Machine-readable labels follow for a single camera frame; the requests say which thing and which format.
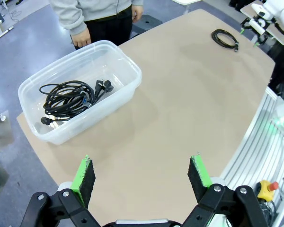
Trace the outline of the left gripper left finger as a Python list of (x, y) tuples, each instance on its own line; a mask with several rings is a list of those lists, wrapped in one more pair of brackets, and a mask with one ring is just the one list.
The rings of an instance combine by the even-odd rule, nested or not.
[(70, 219), (76, 227), (99, 227), (88, 211), (95, 179), (93, 161), (85, 156), (70, 188), (61, 189), (51, 196), (45, 192), (32, 195), (20, 225), (56, 227), (62, 219)]

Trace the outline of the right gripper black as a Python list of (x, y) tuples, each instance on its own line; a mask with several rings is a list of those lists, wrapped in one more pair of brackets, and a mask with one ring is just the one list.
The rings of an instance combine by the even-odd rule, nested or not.
[[(240, 34), (242, 35), (244, 33), (245, 30), (249, 30), (251, 29), (251, 25), (249, 24), (250, 20), (243, 20), (241, 22), (241, 32)], [(277, 29), (275, 28), (275, 22), (276, 19), (273, 17), (272, 19), (268, 19), (266, 20), (266, 31), (270, 34), (270, 35), (277, 35)], [(262, 35), (260, 34), (256, 34), (253, 37), (253, 44), (254, 46), (260, 46), (260, 45), (264, 45), (265, 42), (267, 41), (269, 35), (267, 33), (263, 33)]]

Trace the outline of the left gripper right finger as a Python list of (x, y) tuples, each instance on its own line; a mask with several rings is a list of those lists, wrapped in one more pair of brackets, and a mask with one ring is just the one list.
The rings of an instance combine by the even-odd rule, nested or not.
[(216, 214), (224, 215), (233, 227), (267, 226), (254, 191), (248, 185), (231, 190), (213, 183), (200, 155), (191, 156), (187, 175), (197, 205), (183, 227), (207, 227)]

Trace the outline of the person's left hand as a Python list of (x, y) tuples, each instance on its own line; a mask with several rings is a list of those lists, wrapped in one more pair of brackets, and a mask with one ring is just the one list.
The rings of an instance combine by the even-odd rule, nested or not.
[(138, 22), (143, 15), (143, 6), (132, 5), (132, 22)]

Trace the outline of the person's right hand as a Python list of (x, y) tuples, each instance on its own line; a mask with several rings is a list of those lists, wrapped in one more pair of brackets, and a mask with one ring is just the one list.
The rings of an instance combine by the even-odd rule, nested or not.
[(76, 49), (80, 49), (91, 44), (91, 37), (87, 28), (77, 35), (71, 35), (71, 39)]

